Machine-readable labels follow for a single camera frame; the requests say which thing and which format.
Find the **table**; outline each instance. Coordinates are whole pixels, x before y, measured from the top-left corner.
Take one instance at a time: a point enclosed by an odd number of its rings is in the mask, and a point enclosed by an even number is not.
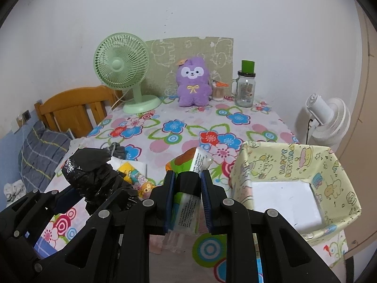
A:
[[[127,159],[147,163],[151,188],[163,181],[168,161],[192,147],[201,147],[214,158],[209,169],[214,184],[222,186],[232,197],[229,174],[243,141],[299,143],[264,101],[255,102],[252,108],[236,106],[231,96],[220,102],[210,101],[205,108],[181,108],[174,96],[161,101],[155,110],[139,115],[115,110],[88,134],[82,146],[102,148],[119,142],[126,148]],[[61,191],[67,185],[59,171],[46,191]],[[87,218],[85,202],[81,200],[66,214],[52,218],[42,237],[60,250],[85,225]],[[150,276],[155,282],[225,281],[225,236],[208,234],[204,217],[201,219],[199,236],[170,232],[165,237],[151,237]],[[206,255],[203,244],[206,248],[212,244],[211,248],[217,251]],[[314,249],[327,265],[333,265],[348,250],[344,232]]]

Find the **yellow tissue pack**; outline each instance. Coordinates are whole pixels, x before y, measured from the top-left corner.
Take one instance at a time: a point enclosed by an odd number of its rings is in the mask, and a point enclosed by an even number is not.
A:
[[[126,162],[119,167],[118,171],[123,172],[126,176],[123,178],[126,182],[132,184],[133,188],[139,192],[140,199],[148,199],[150,192],[155,185],[148,181],[135,167]]]

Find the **cotton swab container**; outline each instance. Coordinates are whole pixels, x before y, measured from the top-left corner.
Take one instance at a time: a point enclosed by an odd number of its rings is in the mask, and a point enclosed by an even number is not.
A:
[[[225,96],[225,87],[229,85],[219,81],[212,82],[212,100],[214,101],[222,101],[224,100]]]

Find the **purple plush toy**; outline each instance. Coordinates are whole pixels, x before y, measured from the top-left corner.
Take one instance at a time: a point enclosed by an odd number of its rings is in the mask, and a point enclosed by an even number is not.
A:
[[[176,80],[180,106],[207,106],[212,88],[210,73],[201,57],[191,57],[178,67]]]

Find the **fan grille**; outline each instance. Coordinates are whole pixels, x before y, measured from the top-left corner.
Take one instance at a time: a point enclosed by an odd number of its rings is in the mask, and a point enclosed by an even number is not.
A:
[[[351,121],[351,114],[345,103],[338,98],[331,98],[327,104],[334,112],[332,120],[317,127],[313,132],[315,141],[323,146],[337,144],[346,134]]]
[[[146,44],[128,33],[110,35],[102,41],[94,55],[98,78],[113,89],[125,89],[141,83],[148,67]]]
[[[307,99],[307,108],[311,108],[313,104],[317,101],[318,95],[316,93],[312,94],[308,99]]]

